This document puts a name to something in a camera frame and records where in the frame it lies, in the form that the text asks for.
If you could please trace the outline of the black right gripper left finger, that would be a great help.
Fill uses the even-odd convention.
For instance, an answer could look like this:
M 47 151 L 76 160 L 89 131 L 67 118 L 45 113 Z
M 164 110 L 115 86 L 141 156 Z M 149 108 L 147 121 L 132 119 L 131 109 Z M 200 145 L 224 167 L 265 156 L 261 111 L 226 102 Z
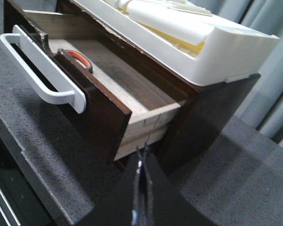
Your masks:
M 116 186 L 77 223 L 78 226 L 138 226 L 140 224 L 140 188 L 144 154 L 144 150 L 136 149 L 129 158 L 127 167 Z

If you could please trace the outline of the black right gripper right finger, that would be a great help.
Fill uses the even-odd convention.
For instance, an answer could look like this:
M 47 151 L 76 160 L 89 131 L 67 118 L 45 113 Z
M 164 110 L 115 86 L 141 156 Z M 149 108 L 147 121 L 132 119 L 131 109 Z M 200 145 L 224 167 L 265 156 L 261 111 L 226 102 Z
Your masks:
M 147 143 L 141 151 L 142 191 L 147 226 L 214 226 L 172 185 Z

